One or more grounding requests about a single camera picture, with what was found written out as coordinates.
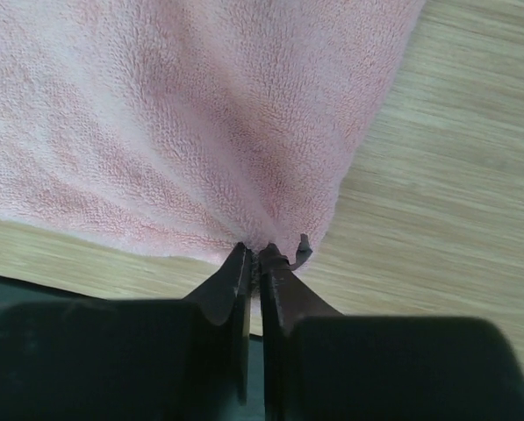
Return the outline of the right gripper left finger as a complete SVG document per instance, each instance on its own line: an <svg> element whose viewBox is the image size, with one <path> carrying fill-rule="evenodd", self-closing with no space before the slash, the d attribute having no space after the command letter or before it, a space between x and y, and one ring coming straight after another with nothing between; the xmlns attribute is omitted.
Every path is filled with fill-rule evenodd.
<svg viewBox="0 0 524 421"><path fill-rule="evenodd" d="M228 420L247 400L252 254L182 299L0 307L0 420Z"/></svg>

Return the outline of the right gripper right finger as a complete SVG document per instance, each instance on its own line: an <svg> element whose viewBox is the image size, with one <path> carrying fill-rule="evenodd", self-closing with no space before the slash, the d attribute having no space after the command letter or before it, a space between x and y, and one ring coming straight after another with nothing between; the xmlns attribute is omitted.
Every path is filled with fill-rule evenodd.
<svg viewBox="0 0 524 421"><path fill-rule="evenodd" d="M349 316L259 254L268 420L524 420L524 374L482 318Z"/></svg>

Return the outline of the long pink towel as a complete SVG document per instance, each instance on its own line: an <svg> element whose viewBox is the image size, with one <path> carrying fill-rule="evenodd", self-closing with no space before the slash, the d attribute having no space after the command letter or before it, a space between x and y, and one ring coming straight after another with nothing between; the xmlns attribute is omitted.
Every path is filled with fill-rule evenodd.
<svg viewBox="0 0 524 421"><path fill-rule="evenodd" d="M421 1L0 1L0 219L317 250Z"/></svg>

